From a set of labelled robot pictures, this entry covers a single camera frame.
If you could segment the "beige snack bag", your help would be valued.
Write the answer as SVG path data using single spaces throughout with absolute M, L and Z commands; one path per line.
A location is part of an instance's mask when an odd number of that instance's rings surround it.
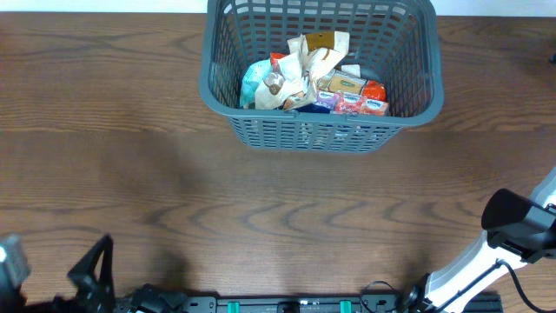
M 316 101 L 318 83 L 347 55 L 349 41 L 348 32 L 337 30 L 288 39 L 289 52 L 301 61 L 302 90 L 288 97 L 284 110 L 297 110 Z
M 350 76 L 361 78 L 361 67 L 359 64 L 344 64 L 340 65 L 338 69 Z
M 257 110 L 297 110 L 315 101 L 315 89 L 298 53 L 275 59 L 255 91 Z

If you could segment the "teal snack packet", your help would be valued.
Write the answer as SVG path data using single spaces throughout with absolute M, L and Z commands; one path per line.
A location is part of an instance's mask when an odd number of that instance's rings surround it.
M 240 106 L 248 109 L 255 102 L 255 92 L 262 80 L 272 70 L 271 61 L 269 59 L 258 61 L 251 64 L 243 79 L 240 93 Z

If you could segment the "blue Kleenex tissue pack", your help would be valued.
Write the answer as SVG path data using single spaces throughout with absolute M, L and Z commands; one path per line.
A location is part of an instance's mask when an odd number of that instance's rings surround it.
M 297 109 L 306 113 L 325 114 L 353 114 L 384 116 L 388 103 L 364 96 L 358 96 L 344 92 L 328 92 L 319 90 L 314 103 L 310 103 Z

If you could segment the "red spaghetti packet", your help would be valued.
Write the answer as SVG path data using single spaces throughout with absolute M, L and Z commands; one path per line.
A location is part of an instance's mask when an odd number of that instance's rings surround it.
M 386 100 L 386 90 L 381 83 L 353 77 L 334 68 L 318 83 L 318 91 L 344 92 L 375 100 Z

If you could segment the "grey plastic basket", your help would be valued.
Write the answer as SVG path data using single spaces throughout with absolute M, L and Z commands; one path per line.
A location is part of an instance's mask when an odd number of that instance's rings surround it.
M 346 31 L 346 63 L 385 85 L 382 117 L 245 110 L 248 67 L 286 52 L 287 41 L 320 30 Z M 199 91 L 248 146 L 367 153 L 400 130 L 433 120 L 444 103 L 437 16 L 428 0 L 208 0 Z

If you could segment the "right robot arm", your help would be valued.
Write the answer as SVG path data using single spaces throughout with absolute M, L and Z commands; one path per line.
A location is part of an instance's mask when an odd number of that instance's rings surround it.
M 481 216 L 482 231 L 449 265 L 415 285 L 399 311 L 462 312 L 497 279 L 509 274 L 523 302 L 532 304 L 520 287 L 515 270 L 542 258 L 555 258 L 555 171 L 524 197 L 497 190 Z

